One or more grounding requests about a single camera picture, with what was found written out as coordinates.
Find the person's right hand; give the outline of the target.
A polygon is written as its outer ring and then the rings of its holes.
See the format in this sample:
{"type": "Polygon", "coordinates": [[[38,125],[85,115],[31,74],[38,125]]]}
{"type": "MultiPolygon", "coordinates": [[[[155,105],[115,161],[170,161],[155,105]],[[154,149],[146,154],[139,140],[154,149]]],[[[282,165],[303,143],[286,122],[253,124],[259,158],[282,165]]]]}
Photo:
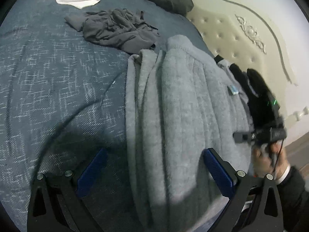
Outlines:
{"type": "Polygon", "coordinates": [[[277,162],[272,166],[269,155],[259,146],[252,147],[251,159],[253,163],[254,176],[264,177],[272,174],[277,184],[280,184],[290,172],[291,166],[288,162],[286,149],[283,143],[273,143],[270,146],[273,154],[277,155],[277,162]]]}

